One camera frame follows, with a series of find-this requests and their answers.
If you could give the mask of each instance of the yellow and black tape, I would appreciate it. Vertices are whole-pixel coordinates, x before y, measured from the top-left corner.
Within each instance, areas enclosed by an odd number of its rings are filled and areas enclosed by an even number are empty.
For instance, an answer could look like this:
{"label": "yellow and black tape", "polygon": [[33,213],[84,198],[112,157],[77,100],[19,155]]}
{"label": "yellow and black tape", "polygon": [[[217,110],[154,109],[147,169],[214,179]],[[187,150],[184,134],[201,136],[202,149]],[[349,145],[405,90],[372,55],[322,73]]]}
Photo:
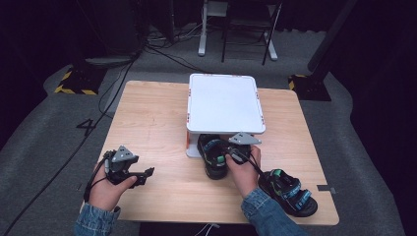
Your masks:
{"label": "yellow and black tape", "polygon": [[86,80],[81,80],[78,75],[74,75],[73,68],[68,69],[65,73],[55,92],[64,92],[68,94],[87,94],[97,95],[99,85],[92,85],[85,83]]}
{"label": "yellow and black tape", "polygon": [[296,91],[296,87],[295,87],[295,84],[294,84],[294,79],[296,79],[296,78],[308,78],[308,76],[305,76],[305,75],[292,75],[292,76],[289,76],[288,77],[288,85],[289,85],[289,88],[291,90],[293,90],[293,91]]}

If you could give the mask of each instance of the black cable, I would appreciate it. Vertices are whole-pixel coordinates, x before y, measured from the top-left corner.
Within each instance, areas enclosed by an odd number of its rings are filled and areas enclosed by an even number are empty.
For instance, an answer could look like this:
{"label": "black cable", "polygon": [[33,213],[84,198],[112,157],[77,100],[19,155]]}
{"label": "black cable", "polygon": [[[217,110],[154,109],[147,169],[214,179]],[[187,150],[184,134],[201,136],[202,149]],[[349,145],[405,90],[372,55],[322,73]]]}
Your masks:
{"label": "black cable", "polygon": [[151,46],[148,46],[148,45],[147,45],[147,48],[148,48],[148,49],[150,49],[150,50],[152,50],[152,51],[155,51],[155,52],[159,53],[160,55],[165,56],[165,57],[167,57],[167,58],[171,59],[172,61],[174,61],[174,62],[176,62],[176,63],[180,64],[181,66],[186,67],[186,68],[188,68],[188,69],[191,69],[191,70],[193,70],[193,71],[199,71],[199,72],[202,72],[202,73],[205,73],[205,74],[214,74],[214,73],[212,73],[212,72],[208,72],[208,71],[205,71],[205,70],[200,69],[200,68],[197,68],[197,67],[190,67],[190,66],[188,66],[188,65],[185,65],[184,63],[181,63],[180,61],[178,61],[178,60],[174,59],[174,58],[173,58],[174,56],[171,56],[171,55],[168,55],[168,54],[166,54],[166,53],[163,53],[163,52],[161,52],[161,51],[159,51],[159,50],[157,50],[157,49],[155,49],[155,48],[153,48],[153,47],[151,47]]}
{"label": "black cable", "polygon": [[105,179],[107,179],[107,177],[103,177],[103,178],[101,178],[101,179],[99,179],[99,180],[95,181],[95,183],[93,183],[93,184],[91,185],[91,188],[92,188],[92,187],[94,187],[94,185],[98,184],[99,182],[101,182],[101,181],[103,181],[103,180],[105,180]]}
{"label": "black cable", "polygon": [[179,56],[174,56],[174,55],[167,54],[167,53],[163,53],[163,54],[154,53],[154,52],[147,51],[146,49],[145,49],[145,52],[147,52],[147,53],[149,53],[149,54],[153,54],[153,55],[163,55],[163,56],[168,55],[168,56],[170,56],[170,57],[176,57],[176,58],[178,58],[178,59],[180,59],[180,60],[184,61],[184,63],[186,63],[186,64],[190,65],[190,67],[192,67],[195,71],[200,71],[200,72],[203,72],[203,73],[210,74],[210,73],[206,72],[205,70],[203,70],[203,69],[201,69],[201,68],[199,68],[199,67],[197,67],[197,66],[195,66],[195,65],[191,64],[190,62],[188,62],[187,60],[185,60],[185,59],[184,59],[184,58],[182,58],[182,57],[179,57]]}
{"label": "black cable", "polygon": [[98,170],[101,168],[101,165],[103,165],[104,161],[105,161],[105,157],[97,164],[97,166],[95,167],[94,171],[92,172],[91,177],[89,177],[89,181],[87,182],[87,186],[93,186],[95,185],[95,183],[93,184],[92,181],[94,181],[95,175],[97,175]]}
{"label": "black cable", "polygon": [[262,181],[264,181],[266,183],[266,187],[268,188],[268,193],[270,195],[271,198],[273,198],[273,190],[270,187],[270,185],[268,184],[268,179],[265,176],[264,172],[261,170],[260,166],[258,165],[258,162],[255,160],[254,156],[251,154],[252,158],[254,158],[255,162],[251,160],[251,158],[247,157],[246,155],[243,155],[246,157],[246,159],[249,161],[249,163],[252,164],[252,166],[254,166],[255,170],[258,172],[258,174],[260,175],[260,178],[262,179]]}
{"label": "black cable", "polygon": [[[119,93],[125,79],[126,76],[130,70],[130,68],[132,67],[133,63],[135,62],[135,60],[133,60],[131,62],[131,64],[129,65],[128,69],[125,72],[125,75],[123,77],[122,83],[119,86],[119,89],[116,91],[116,94],[114,95],[113,99],[111,100],[109,106],[105,109],[104,114],[108,111],[108,109],[110,108],[111,104],[114,102],[114,100],[117,97],[117,94]],[[101,119],[104,117],[104,114],[101,114],[101,116],[98,118],[98,120],[94,123],[93,127],[96,127],[96,125],[101,121]],[[3,236],[6,236],[9,234],[10,230],[12,230],[13,226],[15,226],[15,224],[18,222],[18,220],[22,217],[22,215],[26,212],[26,210],[34,203],[34,201],[36,201],[36,199],[46,190],[46,188],[49,187],[49,185],[56,179],[56,177],[62,172],[62,170],[68,165],[68,163],[74,158],[74,156],[77,154],[77,152],[80,150],[80,148],[83,146],[83,144],[86,142],[87,138],[89,137],[89,135],[92,133],[94,129],[91,129],[89,132],[86,133],[86,135],[84,136],[83,140],[80,142],[80,144],[77,146],[77,148],[73,151],[73,153],[70,155],[70,157],[67,159],[67,161],[65,161],[65,163],[61,166],[61,168],[59,168],[59,170],[52,176],[52,178],[42,187],[42,189],[30,200],[30,202],[24,207],[24,209],[21,210],[21,212],[18,214],[18,216],[15,217],[15,219],[12,221],[12,223],[9,225],[9,227],[7,228],[6,232],[3,234]]]}
{"label": "black cable", "polygon": [[[190,39],[192,39],[193,37],[196,36],[196,33],[198,32],[197,29],[199,29],[202,26],[202,24],[197,25],[196,27],[192,28],[192,29],[187,29],[187,31],[184,32],[184,29],[175,29],[174,31],[179,31],[177,34],[174,35],[174,38],[176,38],[177,40],[175,40],[173,43],[169,42],[167,40],[167,38],[165,36],[163,36],[162,34],[157,34],[157,30],[152,31],[151,33],[155,33],[156,36],[149,38],[148,37],[148,45],[151,45],[154,48],[169,48],[172,47],[173,45],[179,43],[179,42],[185,42],[188,41]],[[155,45],[155,44],[150,44],[150,41],[157,41],[157,40],[163,40],[163,44],[162,45]]]}
{"label": "black cable", "polygon": [[125,69],[127,67],[127,65],[125,65],[123,68],[122,68],[122,70],[120,70],[120,72],[119,72],[119,75],[117,76],[117,79],[110,85],[110,87],[104,92],[104,94],[101,96],[101,98],[100,98],[100,101],[98,102],[98,110],[100,111],[100,113],[101,114],[104,114],[106,117],[108,117],[108,118],[110,118],[110,119],[113,119],[113,117],[111,117],[111,116],[109,116],[109,115],[107,115],[106,113],[104,113],[102,110],[101,110],[101,106],[100,106],[100,104],[101,104],[101,101],[102,101],[102,99],[104,98],[104,96],[110,91],[110,89],[111,88],[113,88],[113,86],[114,86],[114,84],[116,84],[116,82],[117,81],[119,81],[119,79],[120,79],[120,75],[122,75],[122,71]]}
{"label": "black cable", "polygon": [[118,61],[118,62],[104,62],[104,63],[90,62],[90,61],[86,61],[86,62],[94,66],[97,69],[112,69],[112,68],[129,65],[129,63],[131,63],[132,60],[135,60],[135,58],[131,58],[129,60]]}

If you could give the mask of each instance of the dark curtain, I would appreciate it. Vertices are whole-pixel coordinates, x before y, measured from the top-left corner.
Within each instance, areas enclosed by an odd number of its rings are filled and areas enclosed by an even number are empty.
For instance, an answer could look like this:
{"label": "dark curtain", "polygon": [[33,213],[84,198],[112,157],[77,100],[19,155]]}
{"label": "dark curtain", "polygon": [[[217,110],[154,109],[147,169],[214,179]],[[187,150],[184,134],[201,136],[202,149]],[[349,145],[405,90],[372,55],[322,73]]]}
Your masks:
{"label": "dark curtain", "polygon": [[202,8],[204,1],[174,0],[174,24],[182,28],[188,23],[200,23],[202,21]]}
{"label": "dark curtain", "polygon": [[353,99],[351,122],[390,188],[407,235],[417,226],[417,5],[358,1],[330,69]]}
{"label": "dark curtain", "polygon": [[[89,2],[79,1],[92,15]],[[0,148],[46,97],[44,81],[72,63],[60,33],[63,22],[73,24],[77,47],[86,57],[102,55],[103,47],[76,1],[0,1]]]}
{"label": "dark curtain", "polygon": [[283,0],[277,30],[328,31],[347,0]]}

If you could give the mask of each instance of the chair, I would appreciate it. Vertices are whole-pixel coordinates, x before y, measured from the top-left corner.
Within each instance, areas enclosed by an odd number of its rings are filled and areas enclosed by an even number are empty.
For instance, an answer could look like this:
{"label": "chair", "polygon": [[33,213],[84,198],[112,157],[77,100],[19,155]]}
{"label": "chair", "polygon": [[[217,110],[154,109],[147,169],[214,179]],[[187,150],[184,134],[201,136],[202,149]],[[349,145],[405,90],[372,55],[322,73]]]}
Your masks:
{"label": "chair", "polygon": [[[262,65],[265,65],[281,2],[282,0],[229,0],[223,27],[221,62],[224,62],[226,44],[238,44],[264,46],[266,49]],[[270,5],[274,5],[272,14],[268,8]],[[237,30],[261,32],[262,34],[255,43],[228,41],[229,32]]]}

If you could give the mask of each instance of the black sandal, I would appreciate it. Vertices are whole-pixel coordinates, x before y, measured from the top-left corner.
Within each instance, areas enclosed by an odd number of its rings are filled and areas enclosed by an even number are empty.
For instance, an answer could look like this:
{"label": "black sandal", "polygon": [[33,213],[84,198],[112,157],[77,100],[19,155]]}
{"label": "black sandal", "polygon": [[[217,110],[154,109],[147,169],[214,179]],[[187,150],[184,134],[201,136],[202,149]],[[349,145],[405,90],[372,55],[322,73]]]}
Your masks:
{"label": "black sandal", "polygon": [[260,188],[276,200],[287,214],[307,217],[317,211],[316,200],[309,190],[301,190],[299,179],[281,169],[264,172],[264,177],[259,179]]}

